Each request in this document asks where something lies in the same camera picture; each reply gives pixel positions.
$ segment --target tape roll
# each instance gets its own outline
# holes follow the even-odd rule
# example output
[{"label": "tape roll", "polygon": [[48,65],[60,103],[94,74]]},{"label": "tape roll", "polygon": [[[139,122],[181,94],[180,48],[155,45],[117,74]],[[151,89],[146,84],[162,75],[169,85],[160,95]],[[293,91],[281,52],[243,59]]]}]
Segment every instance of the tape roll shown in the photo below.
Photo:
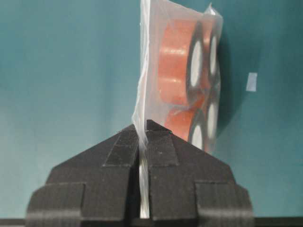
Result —
[{"label": "tape roll", "polygon": [[205,117],[201,109],[185,111],[172,109],[167,116],[165,127],[176,136],[204,150],[206,130]]},{"label": "tape roll", "polygon": [[163,102],[191,105],[201,94],[204,57],[202,23],[175,20],[164,31],[158,89]]},{"label": "tape roll", "polygon": [[205,151],[212,153],[214,149],[214,142],[216,139],[216,129],[218,122],[218,110],[220,101],[220,90],[213,87],[203,107],[203,112],[206,116],[205,119]]},{"label": "tape roll", "polygon": [[203,15],[201,20],[204,46],[202,67],[202,89],[211,89],[215,82],[217,71],[218,22],[213,15]]}]

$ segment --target orange tape roll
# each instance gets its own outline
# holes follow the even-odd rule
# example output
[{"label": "orange tape roll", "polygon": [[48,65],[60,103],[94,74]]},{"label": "orange tape roll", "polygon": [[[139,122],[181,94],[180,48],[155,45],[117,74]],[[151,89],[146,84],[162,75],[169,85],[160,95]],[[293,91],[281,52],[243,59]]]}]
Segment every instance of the orange tape roll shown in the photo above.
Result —
[{"label": "orange tape roll", "polygon": [[200,96],[203,48],[201,22],[176,20],[167,25],[158,68],[163,102],[191,105]]},{"label": "orange tape roll", "polygon": [[172,109],[167,116],[165,127],[170,129],[176,136],[204,150],[205,117],[201,109],[186,111]]},{"label": "orange tape roll", "polygon": [[213,15],[203,15],[201,20],[203,33],[203,67],[202,67],[202,89],[210,89],[215,80],[217,70],[217,45],[219,41],[216,33],[217,21]]}]

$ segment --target plastic bag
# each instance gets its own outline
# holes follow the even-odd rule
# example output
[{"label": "plastic bag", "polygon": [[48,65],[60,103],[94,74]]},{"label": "plastic bag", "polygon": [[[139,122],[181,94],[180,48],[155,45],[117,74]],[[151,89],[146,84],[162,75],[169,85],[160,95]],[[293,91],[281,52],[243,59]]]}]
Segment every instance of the plastic bag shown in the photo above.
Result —
[{"label": "plastic bag", "polygon": [[168,0],[141,0],[141,76],[132,117],[139,135],[141,217],[149,217],[146,120],[211,153],[220,96],[216,49],[223,18]]}]

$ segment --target clear plastic bag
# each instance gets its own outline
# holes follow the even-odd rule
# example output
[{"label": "clear plastic bag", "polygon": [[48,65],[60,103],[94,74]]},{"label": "clear plastic bag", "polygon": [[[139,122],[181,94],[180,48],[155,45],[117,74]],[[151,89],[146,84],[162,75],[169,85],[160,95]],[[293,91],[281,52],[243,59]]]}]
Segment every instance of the clear plastic bag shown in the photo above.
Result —
[{"label": "clear plastic bag", "polygon": [[146,120],[211,153],[220,95],[216,56],[223,18],[168,0],[141,0],[141,76],[132,117],[139,135],[141,217],[148,218]]}]

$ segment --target orange tape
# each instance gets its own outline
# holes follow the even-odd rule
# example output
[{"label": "orange tape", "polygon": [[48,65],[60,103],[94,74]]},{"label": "orange tape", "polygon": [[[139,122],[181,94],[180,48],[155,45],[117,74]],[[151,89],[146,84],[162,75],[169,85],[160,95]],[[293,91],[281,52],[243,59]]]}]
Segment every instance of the orange tape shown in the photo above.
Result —
[{"label": "orange tape", "polygon": [[199,149],[205,147],[205,117],[201,109],[172,109],[166,119],[166,128],[176,136]]},{"label": "orange tape", "polygon": [[201,95],[202,55],[200,22],[176,20],[168,24],[158,68],[158,90],[163,102],[190,105]]}]

